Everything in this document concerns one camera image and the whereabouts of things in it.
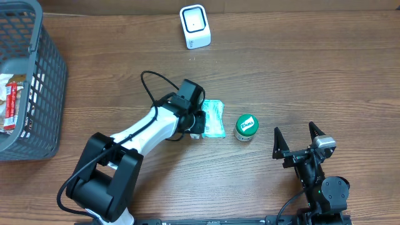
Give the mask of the green lidded jar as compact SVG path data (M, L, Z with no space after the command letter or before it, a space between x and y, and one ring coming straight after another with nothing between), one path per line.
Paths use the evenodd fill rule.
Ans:
M252 114L243 114L237 121L234 128L236 139L247 142L253 139L259 128L257 118Z

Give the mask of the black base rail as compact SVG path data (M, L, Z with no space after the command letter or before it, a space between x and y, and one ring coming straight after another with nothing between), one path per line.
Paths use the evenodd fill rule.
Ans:
M208 220L170 220L162 221L160 219L135 219L134 225L275 225L277 216L266 216L265 218L240 218L240 219L208 219ZM343 216L342 222L337 219L331 219L330 221L323 221L322 219L316 219L312 224L343 224L352 225L350 216ZM78 222L75 225L95 225L101 224L95 222L93 219L90 222ZM302 224L297 221L296 216L280 216L278 224Z

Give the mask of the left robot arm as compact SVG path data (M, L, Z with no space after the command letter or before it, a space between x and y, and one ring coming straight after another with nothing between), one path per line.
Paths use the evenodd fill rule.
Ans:
M128 206L144 156L176 133L202 134L204 99L205 90L185 79L177 92L154 100L148 114L128 129L112 136L93 134L60 191L91 224L134 224Z

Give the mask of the white barcode scanner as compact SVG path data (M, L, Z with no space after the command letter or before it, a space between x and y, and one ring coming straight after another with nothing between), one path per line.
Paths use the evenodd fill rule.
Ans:
M210 45L211 30L205 8L200 4L183 7L179 12L182 30L188 49Z

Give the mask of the small orange box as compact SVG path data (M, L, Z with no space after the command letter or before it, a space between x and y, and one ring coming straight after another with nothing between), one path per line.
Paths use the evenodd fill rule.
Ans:
M191 139L200 139L201 135L200 134L190 134Z

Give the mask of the white snack bag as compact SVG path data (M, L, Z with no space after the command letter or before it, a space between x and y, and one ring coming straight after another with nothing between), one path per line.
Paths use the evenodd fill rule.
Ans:
M6 122L6 112L7 112L7 89L6 86L9 83L16 83L16 100L14 107L14 122L17 123L18 120L18 112L21 94L24 89L23 83L26 80L25 74L1 74L1 133L11 134L14 131L14 128L6 130L4 128L4 123Z

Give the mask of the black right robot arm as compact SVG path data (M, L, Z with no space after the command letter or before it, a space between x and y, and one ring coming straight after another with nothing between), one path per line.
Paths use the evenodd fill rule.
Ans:
M332 136L309 123L312 143L305 149L291 151L278 127L274 128L273 159L282 159L284 168L293 168L301 182L302 191L288 200L276 216L267 219L274 224L351 224L351 217L343 215L348 208L350 184L341 176L326 177L321 164L336 149ZM295 215L284 215L285 209L300 196L305 195L307 207Z

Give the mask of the teal snack pouch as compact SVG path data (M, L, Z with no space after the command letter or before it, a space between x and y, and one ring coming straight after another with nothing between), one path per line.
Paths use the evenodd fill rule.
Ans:
M225 138L223 126L224 103L220 100L206 99L202 104L202 110L206 113L204 138Z

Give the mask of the grey plastic mesh basket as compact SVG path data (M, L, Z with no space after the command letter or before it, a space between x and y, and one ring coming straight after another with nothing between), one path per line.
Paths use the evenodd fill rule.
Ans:
M25 77L15 130L1 133L1 160L53 157L59 147L68 69L44 27L37 1L1 1L1 73Z

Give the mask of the red snack packet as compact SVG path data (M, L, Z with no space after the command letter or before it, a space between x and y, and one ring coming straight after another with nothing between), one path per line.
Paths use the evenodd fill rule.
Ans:
M4 130L12 130L16 127L16 100L18 85L10 82L6 85L6 113L4 119Z

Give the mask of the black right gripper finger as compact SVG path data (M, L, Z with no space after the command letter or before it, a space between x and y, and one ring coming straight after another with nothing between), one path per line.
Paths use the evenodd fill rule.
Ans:
M310 121L309 122L309 132L311 135L311 140L313 141L315 139L315 137L318 136L324 136L325 133L322 132L316 125L314 122Z
M274 128L274 147L272 152L273 159L282 159L289 152L289 147L278 127Z

